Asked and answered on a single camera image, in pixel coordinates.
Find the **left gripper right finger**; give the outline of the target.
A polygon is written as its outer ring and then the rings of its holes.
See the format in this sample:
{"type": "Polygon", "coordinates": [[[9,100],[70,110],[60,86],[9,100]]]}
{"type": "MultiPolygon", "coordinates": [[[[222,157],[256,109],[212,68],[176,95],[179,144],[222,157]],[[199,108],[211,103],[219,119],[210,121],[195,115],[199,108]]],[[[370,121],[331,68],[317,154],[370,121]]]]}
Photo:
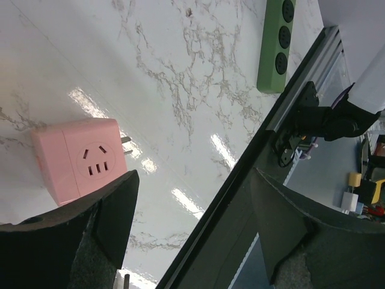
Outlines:
{"type": "Polygon", "coordinates": [[[276,288],[384,288],[384,225],[349,216],[252,169],[251,199],[276,288]]]}

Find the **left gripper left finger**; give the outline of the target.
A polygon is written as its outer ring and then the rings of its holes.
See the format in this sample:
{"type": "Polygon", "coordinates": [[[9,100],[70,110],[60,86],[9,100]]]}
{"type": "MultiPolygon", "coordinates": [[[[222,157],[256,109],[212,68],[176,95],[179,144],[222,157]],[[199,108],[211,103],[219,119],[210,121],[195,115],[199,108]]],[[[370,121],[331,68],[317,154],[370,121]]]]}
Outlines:
{"type": "Polygon", "coordinates": [[[1,225],[1,288],[112,288],[139,183],[131,170],[62,207],[1,225]]]}

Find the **pink cube socket plug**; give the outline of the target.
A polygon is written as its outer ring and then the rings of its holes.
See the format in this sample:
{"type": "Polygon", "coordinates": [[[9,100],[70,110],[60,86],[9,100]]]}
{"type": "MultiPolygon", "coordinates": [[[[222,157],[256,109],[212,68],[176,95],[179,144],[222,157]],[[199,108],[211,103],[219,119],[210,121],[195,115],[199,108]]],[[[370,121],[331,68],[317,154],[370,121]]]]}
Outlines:
{"type": "Polygon", "coordinates": [[[45,187],[59,206],[127,171],[123,145],[131,138],[120,134],[115,119],[87,118],[36,128],[31,139],[45,187]]]}

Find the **green power strip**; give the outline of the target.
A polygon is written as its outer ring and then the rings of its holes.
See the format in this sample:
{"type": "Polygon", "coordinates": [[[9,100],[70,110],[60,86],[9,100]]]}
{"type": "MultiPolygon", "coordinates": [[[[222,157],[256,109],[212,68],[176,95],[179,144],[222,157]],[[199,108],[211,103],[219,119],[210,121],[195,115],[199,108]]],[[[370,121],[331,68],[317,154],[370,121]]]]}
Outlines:
{"type": "Polygon", "coordinates": [[[285,89],[295,0],[267,0],[260,49],[257,89],[266,94],[285,89]]]}

